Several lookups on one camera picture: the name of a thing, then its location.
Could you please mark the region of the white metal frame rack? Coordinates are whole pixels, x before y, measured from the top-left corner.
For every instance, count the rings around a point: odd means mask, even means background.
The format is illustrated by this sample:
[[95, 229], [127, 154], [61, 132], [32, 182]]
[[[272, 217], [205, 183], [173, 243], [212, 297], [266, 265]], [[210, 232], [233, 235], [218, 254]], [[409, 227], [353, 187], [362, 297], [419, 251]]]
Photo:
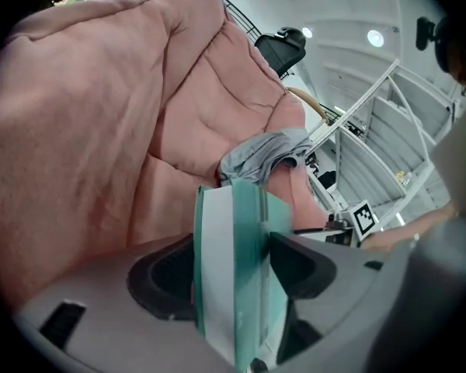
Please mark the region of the white metal frame rack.
[[450, 196], [431, 154], [450, 130], [456, 101], [394, 61], [330, 124], [310, 130], [320, 158], [308, 177], [328, 213], [366, 201], [374, 228], [404, 225]]

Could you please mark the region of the grey crumpled cloth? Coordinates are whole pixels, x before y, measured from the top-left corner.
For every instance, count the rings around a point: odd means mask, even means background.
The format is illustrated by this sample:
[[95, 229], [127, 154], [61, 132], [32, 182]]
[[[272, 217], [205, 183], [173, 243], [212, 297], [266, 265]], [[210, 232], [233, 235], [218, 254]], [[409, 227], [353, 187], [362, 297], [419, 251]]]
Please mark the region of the grey crumpled cloth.
[[226, 187], [240, 179], [264, 186], [277, 166], [297, 168], [310, 149], [311, 139], [304, 128], [290, 127], [256, 135], [221, 159], [217, 171], [220, 183]]

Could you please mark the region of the black high-back office chair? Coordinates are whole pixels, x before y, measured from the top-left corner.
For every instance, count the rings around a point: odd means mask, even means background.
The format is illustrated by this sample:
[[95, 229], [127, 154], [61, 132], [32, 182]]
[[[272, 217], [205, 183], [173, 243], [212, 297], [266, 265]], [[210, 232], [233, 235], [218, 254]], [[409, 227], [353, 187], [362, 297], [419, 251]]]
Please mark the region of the black high-back office chair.
[[293, 27], [262, 34], [254, 45], [280, 79], [287, 77], [289, 70], [306, 55], [306, 37]]

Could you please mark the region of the curved wooden chair frame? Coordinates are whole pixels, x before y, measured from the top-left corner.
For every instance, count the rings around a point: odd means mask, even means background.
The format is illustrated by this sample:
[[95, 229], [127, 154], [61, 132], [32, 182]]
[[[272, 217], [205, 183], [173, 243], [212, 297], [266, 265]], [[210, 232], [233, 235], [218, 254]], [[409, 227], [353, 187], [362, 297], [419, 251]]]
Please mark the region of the curved wooden chair frame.
[[325, 111], [322, 109], [320, 104], [308, 93], [305, 91], [295, 88], [295, 87], [287, 87], [287, 90], [293, 93], [299, 99], [302, 99], [305, 103], [307, 103], [322, 119], [324, 123], [328, 122], [328, 118], [325, 114]]

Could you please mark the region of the pink quilted blanket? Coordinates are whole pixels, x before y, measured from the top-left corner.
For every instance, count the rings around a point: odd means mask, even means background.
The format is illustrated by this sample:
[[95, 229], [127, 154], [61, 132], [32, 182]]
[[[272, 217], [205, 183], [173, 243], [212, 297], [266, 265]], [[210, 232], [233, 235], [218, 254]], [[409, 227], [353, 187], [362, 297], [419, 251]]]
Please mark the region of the pink quilted blanket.
[[222, 0], [96, 0], [19, 22], [0, 51], [0, 295], [193, 230], [196, 189], [257, 134], [304, 128]]

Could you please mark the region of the green and white box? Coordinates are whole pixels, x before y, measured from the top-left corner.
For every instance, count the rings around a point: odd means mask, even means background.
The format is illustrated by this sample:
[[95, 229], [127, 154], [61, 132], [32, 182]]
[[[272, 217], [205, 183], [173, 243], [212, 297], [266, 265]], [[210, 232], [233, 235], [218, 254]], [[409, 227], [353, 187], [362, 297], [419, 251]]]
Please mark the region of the green and white box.
[[276, 367], [287, 295], [270, 264], [269, 236], [291, 231], [288, 204], [245, 180], [196, 196], [196, 327], [237, 371]]

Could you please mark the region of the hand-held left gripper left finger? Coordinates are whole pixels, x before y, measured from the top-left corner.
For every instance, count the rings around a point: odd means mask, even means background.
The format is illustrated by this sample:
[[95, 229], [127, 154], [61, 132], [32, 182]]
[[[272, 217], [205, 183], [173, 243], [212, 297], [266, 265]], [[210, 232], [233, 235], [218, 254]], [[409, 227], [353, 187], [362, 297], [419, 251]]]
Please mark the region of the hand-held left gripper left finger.
[[233, 373], [196, 328], [193, 262], [191, 235], [92, 258], [15, 324], [61, 373]]

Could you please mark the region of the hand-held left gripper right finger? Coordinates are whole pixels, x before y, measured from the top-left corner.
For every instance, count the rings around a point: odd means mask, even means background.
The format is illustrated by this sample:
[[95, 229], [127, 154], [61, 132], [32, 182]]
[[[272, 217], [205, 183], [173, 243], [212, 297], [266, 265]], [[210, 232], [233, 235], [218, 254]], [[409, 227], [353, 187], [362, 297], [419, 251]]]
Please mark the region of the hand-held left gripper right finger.
[[287, 294], [280, 370], [366, 370], [402, 286], [408, 246], [389, 254], [273, 233], [270, 262]]

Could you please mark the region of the person's right forearm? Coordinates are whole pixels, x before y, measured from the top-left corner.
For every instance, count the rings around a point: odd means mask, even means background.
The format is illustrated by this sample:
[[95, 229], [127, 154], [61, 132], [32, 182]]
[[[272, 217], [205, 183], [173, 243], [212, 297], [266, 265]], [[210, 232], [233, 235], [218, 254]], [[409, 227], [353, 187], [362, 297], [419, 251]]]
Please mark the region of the person's right forearm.
[[446, 221], [456, 215], [457, 208], [450, 201], [442, 208], [427, 212], [401, 227], [390, 228], [369, 235], [361, 243], [360, 248], [368, 251], [389, 252], [396, 244], [421, 237], [435, 224]]

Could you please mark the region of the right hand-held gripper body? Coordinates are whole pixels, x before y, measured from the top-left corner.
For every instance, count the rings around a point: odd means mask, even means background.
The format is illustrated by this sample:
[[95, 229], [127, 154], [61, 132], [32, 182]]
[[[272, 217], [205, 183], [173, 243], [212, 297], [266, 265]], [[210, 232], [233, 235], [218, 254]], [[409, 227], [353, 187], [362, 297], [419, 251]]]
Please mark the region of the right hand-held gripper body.
[[363, 240], [376, 225], [371, 206], [367, 200], [353, 204], [347, 209], [331, 213], [325, 225], [329, 232], [325, 242], [360, 248]]

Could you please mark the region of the black balcony railing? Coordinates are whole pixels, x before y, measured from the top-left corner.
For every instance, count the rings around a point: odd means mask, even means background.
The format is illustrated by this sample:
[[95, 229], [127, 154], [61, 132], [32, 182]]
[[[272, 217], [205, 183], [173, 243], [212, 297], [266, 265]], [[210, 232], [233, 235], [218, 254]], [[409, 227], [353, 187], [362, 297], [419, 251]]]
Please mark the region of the black balcony railing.
[[260, 37], [261, 32], [257, 26], [230, 0], [222, 0], [227, 12], [236, 22], [236, 24], [243, 29], [248, 39], [254, 44]]

